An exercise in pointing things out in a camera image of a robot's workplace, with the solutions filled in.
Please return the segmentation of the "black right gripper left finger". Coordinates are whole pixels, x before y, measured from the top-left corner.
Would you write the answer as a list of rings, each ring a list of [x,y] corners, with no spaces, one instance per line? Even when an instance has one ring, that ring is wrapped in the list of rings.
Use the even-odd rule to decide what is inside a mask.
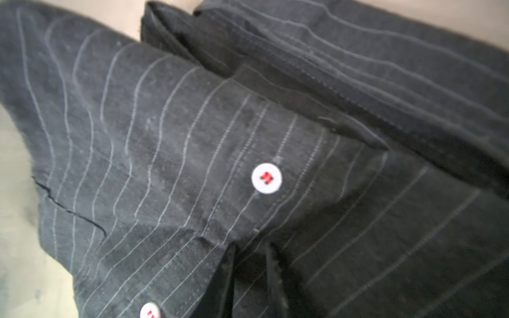
[[[232,318],[236,253],[237,245],[230,244],[191,318]]]

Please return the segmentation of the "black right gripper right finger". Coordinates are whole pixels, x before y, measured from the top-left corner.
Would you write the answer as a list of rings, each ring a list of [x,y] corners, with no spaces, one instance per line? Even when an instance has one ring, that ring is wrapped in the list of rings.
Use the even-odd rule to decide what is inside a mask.
[[[284,285],[284,267],[273,243],[266,246],[266,280],[269,296],[269,317],[290,317],[290,304]]]

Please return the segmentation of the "dark grey striped shirt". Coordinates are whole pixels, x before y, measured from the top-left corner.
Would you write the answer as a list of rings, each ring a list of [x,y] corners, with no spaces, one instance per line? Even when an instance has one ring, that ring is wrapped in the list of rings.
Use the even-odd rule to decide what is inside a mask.
[[[80,317],[508,316],[508,54],[356,1],[1,5],[1,104]]]

